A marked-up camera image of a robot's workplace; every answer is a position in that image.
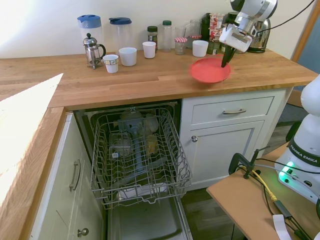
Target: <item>green light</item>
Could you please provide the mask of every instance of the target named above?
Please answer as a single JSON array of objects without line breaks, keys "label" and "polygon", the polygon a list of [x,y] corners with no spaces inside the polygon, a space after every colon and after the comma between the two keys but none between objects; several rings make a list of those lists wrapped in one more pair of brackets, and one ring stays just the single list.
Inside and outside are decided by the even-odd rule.
[{"label": "green light", "polygon": [[[282,169],[282,171],[287,172],[290,169],[290,167],[293,167],[294,165],[295,164],[292,161],[290,161],[286,164],[286,166]],[[286,174],[282,171],[279,173],[279,178],[281,179],[281,181],[284,182]]]}]

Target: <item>red plate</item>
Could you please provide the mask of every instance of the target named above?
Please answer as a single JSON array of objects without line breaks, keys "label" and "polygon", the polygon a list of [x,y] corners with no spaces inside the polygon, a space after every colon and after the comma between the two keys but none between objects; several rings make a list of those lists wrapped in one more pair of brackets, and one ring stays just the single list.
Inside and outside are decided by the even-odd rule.
[{"label": "red plate", "polygon": [[219,58],[202,58],[191,66],[191,75],[201,83],[214,84],[222,82],[230,75],[231,69],[227,64],[221,67]]}]

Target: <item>white cabinet door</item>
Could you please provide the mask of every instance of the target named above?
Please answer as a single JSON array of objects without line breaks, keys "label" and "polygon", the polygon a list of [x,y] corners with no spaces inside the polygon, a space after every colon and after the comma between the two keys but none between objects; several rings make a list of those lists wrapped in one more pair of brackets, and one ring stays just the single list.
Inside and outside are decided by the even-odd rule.
[{"label": "white cabinet door", "polygon": [[76,120],[70,114],[63,128],[29,239],[77,239],[74,230],[77,231],[81,226],[81,230],[90,229],[89,235],[82,239],[100,240],[104,221],[91,191],[90,179],[91,164]]},{"label": "white cabinet door", "polygon": [[255,150],[264,121],[239,123],[189,131],[185,151],[192,171],[189,190],[206,188],[228,176],[235,153],[249,158]]},{"label": "white cabinet door", "polygon": [[[77,211],[75,215],[75,224],[73,230],[71,229],[72,237],[70,240],[102,240],[103,238],[103,224],[104,220],[99,208],[98,202],[91,191],[90,181],[91,181],[91,164],[88,159],[87,153],[82,155],[85,157],[83,166],[83,176],[80,187],[80,195],[77,202]],[[89,233],[86,236],[78,237],[78,230],[88,229]]]}]

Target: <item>yellow cable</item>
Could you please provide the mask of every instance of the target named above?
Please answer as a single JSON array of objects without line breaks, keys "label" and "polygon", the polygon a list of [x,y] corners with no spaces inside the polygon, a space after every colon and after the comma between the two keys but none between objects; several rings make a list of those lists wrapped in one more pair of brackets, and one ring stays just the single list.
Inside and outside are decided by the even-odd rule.
[{"label": "yellow cable", "polygon": [[274,202],[274,201],[277,201],[277,197],[270,191],[268,185],[267,185],[267,184],[265,183],[265,181],[259,176],[259,174],[256,173],[256,172],[253,171],[253,170],[252,170],[252,172],[253,172],[253,174],[260,180],[260,182],[265,186],[266,191],[268,192],[271,200],[272,200],[273,202]]}]

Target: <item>electric kettle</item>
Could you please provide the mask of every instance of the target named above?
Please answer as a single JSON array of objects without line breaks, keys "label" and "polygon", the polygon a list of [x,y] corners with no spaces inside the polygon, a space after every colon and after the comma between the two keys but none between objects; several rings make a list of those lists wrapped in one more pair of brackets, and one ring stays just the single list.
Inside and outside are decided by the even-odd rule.
[{"label": "electric kettle", "polygon": [[250,44],[249,49],[247,50],[249,53],[264,53],[266,51],[270,30],[271,23],[269,19],[266,19],[264,21],[258,21],[255,24],[255,29],[257,31],[257,34],[255,37],[252,38],[252,42]]}]

